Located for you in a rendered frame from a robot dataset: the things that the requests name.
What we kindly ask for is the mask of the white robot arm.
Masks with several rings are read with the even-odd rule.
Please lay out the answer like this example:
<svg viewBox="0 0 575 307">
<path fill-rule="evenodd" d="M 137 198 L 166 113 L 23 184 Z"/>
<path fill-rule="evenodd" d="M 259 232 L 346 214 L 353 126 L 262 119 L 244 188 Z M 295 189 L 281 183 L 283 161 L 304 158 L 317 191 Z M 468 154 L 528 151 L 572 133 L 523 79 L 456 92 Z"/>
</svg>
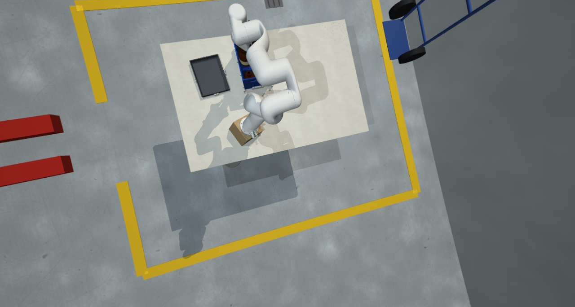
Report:
<svg viewBox="0 0 575 307">
<path fill-rule="evenodd" d="M 256 41 L 247 50 L 246 59 L 257 82 L 262 86 L 271 86 L 286 81 L 287 89 L 269 96 L 262 97 L 253 92 L 246 95 L 243 107 L 250 114 L 242 119 L 240 128 L 254 139 L 258 127 L 264 121 L 272 125 L 278 124 L 285 111 L 299 107 L 302 102 L 301 93 L 289 59 L 270 59 L 267 53 L 270 40 L 263 23 L 259 19 L 250 19 L 247 22 L 246 9 L 240 4 L 230 5 L 228 15 L 232 39 L 236 45 Z"/>
</svg>

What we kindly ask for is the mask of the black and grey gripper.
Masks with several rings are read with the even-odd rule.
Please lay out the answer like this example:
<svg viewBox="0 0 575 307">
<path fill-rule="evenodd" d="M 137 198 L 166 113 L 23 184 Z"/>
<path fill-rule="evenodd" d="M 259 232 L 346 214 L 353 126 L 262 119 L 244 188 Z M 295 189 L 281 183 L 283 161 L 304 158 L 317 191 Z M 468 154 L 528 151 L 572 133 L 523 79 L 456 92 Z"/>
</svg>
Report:
<svg viewBox="0 0 575 307">
<path fill-rule="evenodd" d="M 231 39 L 232 39 L 232 37 L 231 37 Z M 233 39 L 232 39 L 232 42 L 235 44 L 235 42 L 233 41 Z M 245 51 L 245 54 L 246 54 L 248 48 L 249 48 L 251 45 L 252 45 L 252 42 L 250 42 L 250 43 L 248 43 L 248 44 L 244 44 L 244 45 L 238 46 L 239 51 L 241 50 L 240 48 L 242 48 L 242 49 Z"/>
</svg>

